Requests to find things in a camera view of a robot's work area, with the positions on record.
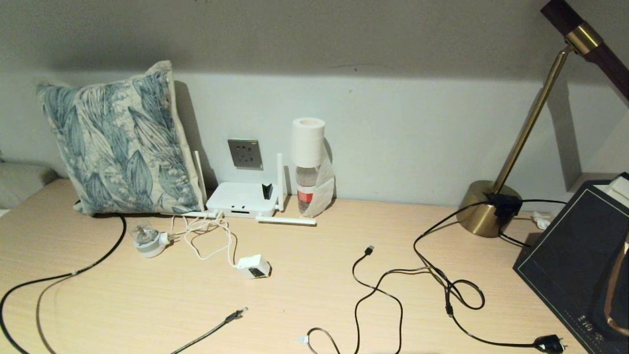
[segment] power socket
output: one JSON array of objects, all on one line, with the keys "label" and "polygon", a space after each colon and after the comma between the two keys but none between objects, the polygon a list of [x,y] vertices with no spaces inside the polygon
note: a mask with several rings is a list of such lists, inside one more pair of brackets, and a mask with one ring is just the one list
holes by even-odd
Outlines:
[{"label": "power socket", "polygon": [[262,156],[257,140],[229,139],[227,143],[234,166],[262,169]]}]

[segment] white charging cable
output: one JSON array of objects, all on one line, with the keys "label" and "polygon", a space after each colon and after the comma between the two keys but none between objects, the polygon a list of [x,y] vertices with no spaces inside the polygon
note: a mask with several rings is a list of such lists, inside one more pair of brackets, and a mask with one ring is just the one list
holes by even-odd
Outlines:
[{"label": "white charging cable", "polygon": [[[194,253],[196,254],[197,258],[199,258],[200,260],[206,260],[214,256],[216,253],[219,253],[226,249],[227,262],[230,264],[230,266],[236,268],[236,265],[234,265],[234,262],[231,258],[231,245],[233,243],[232,233],[229,228],[229,223],[223,217],[223,213],[219,213],[216,216],[216,219],[212,219],[212,220],[208,219],[207,216],[203,217],[202,219],[197,217],[192,222],[188,222],[186,217],[183,217],[183,218],[184,218],[184,222],[186,223],[186,229],[180,232],[176,232],[175,235],[184,234],[184,240],[186,241],[188,246],[190,246],[194,250]],[[225,234],[227,235],[227,245],[217,249],[216,251],[210,253],[207,256],[201,256],[199,249],[195,247],[195,245],[192,242],[198,236],[207,234],[208,232],[216,228],[221,228],[225,231]],[[193,232],[196,233],[196,235],[192,237],[191,239],[188,239],[188,235],[190,235]]]}]

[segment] desk surface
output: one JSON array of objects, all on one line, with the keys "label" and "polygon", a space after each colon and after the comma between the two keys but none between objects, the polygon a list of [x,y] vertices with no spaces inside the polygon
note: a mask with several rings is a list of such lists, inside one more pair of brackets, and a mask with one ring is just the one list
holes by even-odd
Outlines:
[{"label": "desk surface", "polygon": [[[0,292],[18,283],[78,270],[100,258],[121,231],[117,217],[95,219],[72,210],[77,200],[67,180],[58,180],[0,219]],[[225,253],[200,261],[184,242],[155,258],[142,258],[125,236],[97,267],[45,293],[43,333],[57,353],[170,353],[248,306],[242,319],[193,345],[185,353],[309,353],[298,337],[312,327],[327,329],[342,353],[353,353],[353,309],[368,293],[354,281],[352,264],[372,244],[357,268],[375,284],[391,268],[417,268],[416,236],[454,209],[426,205],[336,200],[317,218],[318,226],[258,224],[229,219],[237,236],[236,259],[262,254],[273,266],[270,278],[248,280],[230,267]],[[286,216],[297,216],[289,201]],[[128,217],[132,222],[136,217]],[[156,229],[170,218],[151,217]],[[183,228],[181,218],[175,230]],[[514,220],[508,234],[520,240],[536,232],[532,222]],[[202,253],[222,247],[223,232],[197,238]],[[473,236],[451,225],[427,236],[420,251],[451,280],[465,278],[484,291],[479,311],[453,306],[470,332],[492,341],[531,343],[557,334],[568,353],[585,353],[574,337],[511,269],[520,249],[500,239]],[[47,353],[35,321],[37,298],[49,283],[21,288],[7,300],[6,324],[30,353]],[[461,332],[446,315],[443,289],[429,275],[391,275],[382,288],[404,305],[402,353],[537,353],[502,348]],[[465,291],[475,303],[474,292]],[[398,345],[397,303],[376,294],[359,307],[361,353],[392,353]],[[311,335],[320,353],[333,353],[322,333]],[[14,352],[6,339],[0,352]]]}]

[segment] plastic bottle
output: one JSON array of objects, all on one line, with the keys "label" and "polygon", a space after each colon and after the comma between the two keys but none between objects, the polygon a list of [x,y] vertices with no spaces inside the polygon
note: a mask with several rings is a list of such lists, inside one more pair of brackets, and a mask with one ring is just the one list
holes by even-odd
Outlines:
[{"label": "plastic bottle", "polygon": [[308,209],[310,202],[312,202],[317,174],[319,174],[319,167],[303,168],[298,166],[295,170],[297,198],[299,200],[299,212],[301,214]]}]

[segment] gray pillow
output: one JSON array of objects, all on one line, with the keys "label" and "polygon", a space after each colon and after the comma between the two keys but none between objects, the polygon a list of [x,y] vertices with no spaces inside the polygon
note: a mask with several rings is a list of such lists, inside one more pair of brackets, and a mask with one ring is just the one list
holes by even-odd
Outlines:
[{"label": "gray pillow", "polygon": [[81,198],[81,212],[201,209],[169,61],[111,84],[41,84],[36,94]]}]

